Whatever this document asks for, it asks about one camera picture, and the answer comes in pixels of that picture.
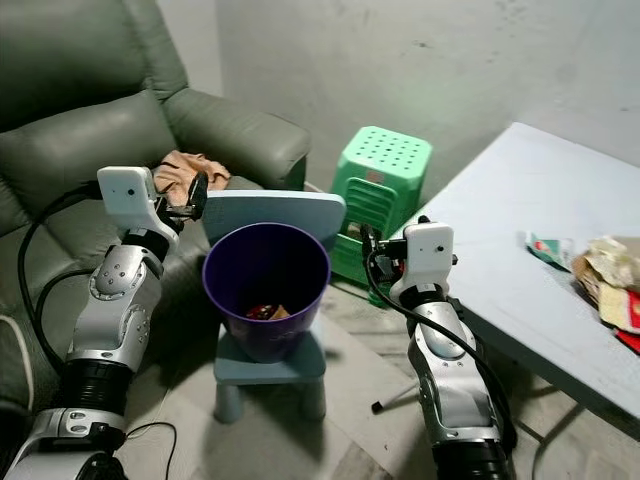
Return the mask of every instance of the sofa backrest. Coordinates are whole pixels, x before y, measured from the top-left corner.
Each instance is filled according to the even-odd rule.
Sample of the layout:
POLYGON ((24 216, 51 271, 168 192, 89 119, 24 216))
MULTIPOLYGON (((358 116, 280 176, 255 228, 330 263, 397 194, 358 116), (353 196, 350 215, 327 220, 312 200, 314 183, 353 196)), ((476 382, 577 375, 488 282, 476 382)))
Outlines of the sofa backrest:
POLYGON ((2 0, 0 234, 103 166, 157 164, 186 85, 154 0, 2 0))

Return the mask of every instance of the sofa armrest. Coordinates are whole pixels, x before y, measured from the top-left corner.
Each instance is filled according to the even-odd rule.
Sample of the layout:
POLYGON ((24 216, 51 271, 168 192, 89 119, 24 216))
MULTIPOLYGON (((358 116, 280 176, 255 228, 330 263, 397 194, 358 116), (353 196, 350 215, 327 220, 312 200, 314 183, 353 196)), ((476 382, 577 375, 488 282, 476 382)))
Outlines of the sofa armrest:
POLYGON ((302 190, 309 134, 281 118, 185 88, 164 103, 181 149, 265 188, 302 190))

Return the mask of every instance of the beige fabric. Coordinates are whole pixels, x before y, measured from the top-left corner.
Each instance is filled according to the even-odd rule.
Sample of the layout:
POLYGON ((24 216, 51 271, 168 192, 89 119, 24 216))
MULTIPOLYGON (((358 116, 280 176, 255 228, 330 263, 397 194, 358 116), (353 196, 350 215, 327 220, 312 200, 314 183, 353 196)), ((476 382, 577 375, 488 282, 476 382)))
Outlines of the beige fabric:
POLYGON ((218 162, 204 155, 192 155, 173 150, 160 162, 153 175, 153 183, 158 192, 167 194, 170 205, 186 205, 189 198, 189 186, 198 172, 209 177, 207 190, 224 190, 231 174, 218 162))

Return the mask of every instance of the gray leather sofa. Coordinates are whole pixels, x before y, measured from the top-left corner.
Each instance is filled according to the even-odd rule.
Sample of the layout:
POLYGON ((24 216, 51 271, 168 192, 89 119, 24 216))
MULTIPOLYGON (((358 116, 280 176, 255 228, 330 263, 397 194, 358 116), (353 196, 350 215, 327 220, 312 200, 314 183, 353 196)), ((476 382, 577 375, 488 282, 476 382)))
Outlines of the gray leather sofa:
MULTIPOLYGON (((204 153, 235 175, 231 189, 301 189, 306 131, 280 118, 192 90, 153 0, 0 0, 0 313, 21 326, 36 395, 46 407, 57 376, 26 316, 17 252, 30 222, 52 200, 107 165, 153 168, 172 149, 204 153)), ((96 266, 117 241, 101 201, 53 215, 26 259, 32 298, 56 274, 96 266)), ((208 250, 200 224, 166 260, 163 298, 147 356, 176 354, 215 324, 200 284, 208 250)), ((86 298, 86 278, 65 281, 43 317, 64 356, 86 298)), ((15 337, 0 322, 0 403, 26 406, 15 337)))

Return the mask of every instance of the purple plastic bin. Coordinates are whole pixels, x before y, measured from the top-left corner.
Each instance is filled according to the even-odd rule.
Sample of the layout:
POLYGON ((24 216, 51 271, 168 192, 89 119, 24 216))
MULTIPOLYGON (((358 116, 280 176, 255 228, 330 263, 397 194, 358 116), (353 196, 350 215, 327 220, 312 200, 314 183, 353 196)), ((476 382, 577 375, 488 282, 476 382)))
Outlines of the purple plastic bin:
POLYGON ((311 326, 331 275, 322 245, 304 230, 256 223, 220 239, 204 262, 202 282, 229 333, 254 361, 282 360, 311 326), (259 304, 281 304, 280 320, 250 320, 259 304))

